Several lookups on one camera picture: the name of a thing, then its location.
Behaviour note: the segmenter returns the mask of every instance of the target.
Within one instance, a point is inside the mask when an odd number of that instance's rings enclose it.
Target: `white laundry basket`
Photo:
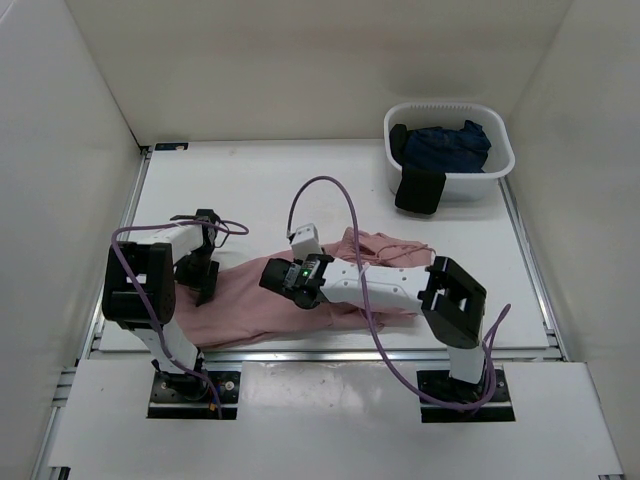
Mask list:
[[[490,108],[474,103],[411,102],[396,105],[384,118],[384,140],[387,151],[387,182],[395,194],[402,179],[402,167],[393,159],[389,145],[389,132],[399,124],[415,130],[427,127],[443,127],[459,130],[465,120],[472,120],[484,129],[491,149],[483,170],[486,173],[447,173],[441,200],[473,201],[487,195],[497,179],[507,175],[515,165],[515,157],[507,129],[500,115]]]

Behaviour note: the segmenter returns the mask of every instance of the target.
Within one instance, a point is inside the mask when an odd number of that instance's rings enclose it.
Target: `white wall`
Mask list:
[[[575,0],[510,121],[518,203],[630,478],[640,478],[639,19],[637,0]]]
[[[508,115],[571,0],[67,0],[138,140],[379,138],[393,105]]]
[[[140,158],[63,0],[10,3],[0,0],[3,480],[31,470]]]

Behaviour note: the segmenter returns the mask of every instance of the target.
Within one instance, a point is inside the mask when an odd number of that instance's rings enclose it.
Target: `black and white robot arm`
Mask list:
[[[213,210],[198,210],[194,216],[177,216],[171,220],[203,220],[213,225],[220,224],[220,218]],[[200,350],[184,336],[173,318],[175,282],[198,292],[196,305],[213,297],[219,267],[217,262],[211,261],[216,233],[215,229],[203,225],[176,225],[136,242],[118,242],[157,314],[167,350],[174,361],[195,371],[199,371],[202,364]],[[102,311],[106,319],[117,322],[144,342],[155,358],[154,365],[158,371],[168,375],[185,374],[165,355],[149,313],[113,248],[109,251]]]
[[[260,286],[304,309],[323,302],[363,306],[357,266],[325,255],[313,225],[300,227],[290,242],[295,260],[269,260]],[[447,346],[450,376],[474,385],[482,381],[486,290],[473,277],[447,257],[436,257],[429,267],[369,266],[365,274],[374,311],[401,308],[424,315],[435,337]]]

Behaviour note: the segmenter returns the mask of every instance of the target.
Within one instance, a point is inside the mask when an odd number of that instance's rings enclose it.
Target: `dark blue clothing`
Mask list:
[[[442,173],[484,173],[491,142],[482,126],[467,120],[462,130],[442,127],[409,132],[404,161],[422,170]]]

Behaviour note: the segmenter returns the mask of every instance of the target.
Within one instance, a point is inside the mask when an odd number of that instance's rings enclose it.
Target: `pink cloth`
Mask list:
[[[347,228],[340,242],[324,245],[324,248],[329,255],[354,262],[353,240],[353,229]],[[363,262],[388,267],[431,265],[435,253],[420,242],[363,231],[360,231],[360,252]],[[176,285],[175,318],[186,337],[199,347],[216,348],[255,343],[278,334],[324,328],[366,328],[365,318],[353,305],[321,304],[313,310],[302,310],[291,300],[261,288],[258,282],[262,271],[268,259],[274,257],[293,258],[287,250],[220,272],[213,300],[198,308],[193,292]],[[397,311],[376,315],[379,328],[390,320],[402,318]]]

